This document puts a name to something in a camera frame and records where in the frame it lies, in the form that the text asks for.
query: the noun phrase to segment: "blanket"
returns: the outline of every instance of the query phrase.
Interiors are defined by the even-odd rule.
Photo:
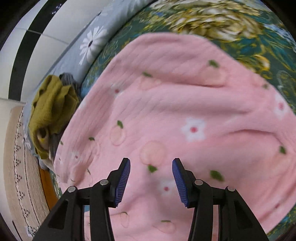
[[[289,105],[258,74],[205,38],[145,34],[82,101],[54,168],[65,191],[130,158],[123,201],[110,210],[116,240],[188,238],[193,210],[180,202],[176,157],[211,186],[235,187],[268,232],[295,204],[295,138]]]
[[[49,155],[48,136],[61,132],[78,104],[79,99],[72,85],[63,86],[54,75],[44,80],[33,100],[29,122],[30,137],[41,159],[47,159]]]

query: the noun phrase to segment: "white floor tile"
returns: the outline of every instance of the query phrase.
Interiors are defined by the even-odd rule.
[[[10,76],[15,57],[26,31],[14,29],[0,51],[0,98],[8,99]]]
[[[20,29],[28,29],[40,9],[47,1],[48,0],[40,0],[33,8],[31,8],[29,12],[25,14],[25,16],[22,17],[15,27]]]
[[[25,74],[21,95],[22,102],[26,102],[28,96],[32,94],[34,88],[66,47],[67,44],[58,40],[43,35],[40,36]]]
[[[80,33],[111,0],[67,0],[45,28],[43,34],[66,43]]]

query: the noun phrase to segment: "daisy center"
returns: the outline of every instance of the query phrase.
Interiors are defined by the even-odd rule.
[[[197,131],[198,131],[198,128],[195,127],[195,126],[193,126],[193,127],[190,128],[190,132],[191,133],[196,133]]]
[[[93,40],[91,40],[91,41],[89,42],[89,47],[91,46],[92,42],[93,42]]]
[[[282,103],[282,102],[279,103],[279,109],[280,110],[283,110],[284,109],[284,103]]]

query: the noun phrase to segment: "bed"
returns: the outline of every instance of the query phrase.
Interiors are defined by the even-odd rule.
[[[216,12],[214,14],[214,17],[217,17],[216,20],[212,20],[213,12]],[[106,31],[98,26],[105,26]],[[82,84],[81,97],[84,98],[109,62],[128,43],[142,34],[151,32],[197,34],[209,39],[246,68],[260,74],[275,86],[295,113],[296,43],[279,18],[257,0],[114,1],[82,30],[48,74],[72,73],[74,78]],[[97,41],[96,49],[91,48],[94,41]],[[22,159],[19,164],[17,164],[19,159],[16,158],[14,163],[5,162],[6,168],[10,171],[6,173],[5,185],[8,196],[15,200],[15,203],[10,204],[10,209],[14,210],[12,213],[15,213],[14,217],[19,215],[24,217],[23,222],[16,226],[22,230],[21,236],[27,238],[34,235],[41,220],[48,214],[57,198],[61,197],[62,192],[55,174],[52,171],[42,174],[43,171],[38,168],[35,157],[18,142],[17,137],[23,135],[20,128],[23,123],[22,118],[26,124],[28,115],[23,115],[21,108],[14,109],[7,133],[14,133],[15,138],[11,139],[7,135],[5,155],[6,160],[12,160],[13,158],[9,156],[12,157],[16,148],[20,148],[25,153],[22,158],[26,157],[27,162],[30,161],[31,165],[28,166],[32,167],[31,172],[34,173],[35,178],[31,178],[33,175],[31,174],[29,180],[36,181],[32,186],[39,188],[40,199],[28,200],[28,205],[30,202],[31,207],[35,206],[32,202],[40,205],[38,210],[42,210],[41,213],[36,213],[34,209],[29,211],[29,207],[20,206],[20,200],[30,193],[16,189],[15,180],[21,183],[26,180],[23,178],[25,172],[30,171],[23,166],[22,174],[15,172],[15,166],[20,167],[23,163]],[[46,176],[43,179],[47,182],[50,176],[50,183],[45,184],[46,181],[42,181],[39,172],[41,176]],[[50,186],[51,194],[45,195],[43,186]],[[28,217],[32,216],[32,213],[35,218],[30,220]],[[269,239],[276,240],[295,222],[296,206],[268,233]],[[27,233],[23,229],[24,226],[27,227]]]

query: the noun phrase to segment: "red flower center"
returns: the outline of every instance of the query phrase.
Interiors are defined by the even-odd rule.
[[[283,103],[283,102],[280,102],[280,103],[279,103],[279,109],[280,109],[280,110],[283,110],[283,109],[284,109],[284,103]]]
[[[197,127],[191,127],[190,128],[190,132],[192,132],[192,133],[196,133],[198,131],[198,128]]]

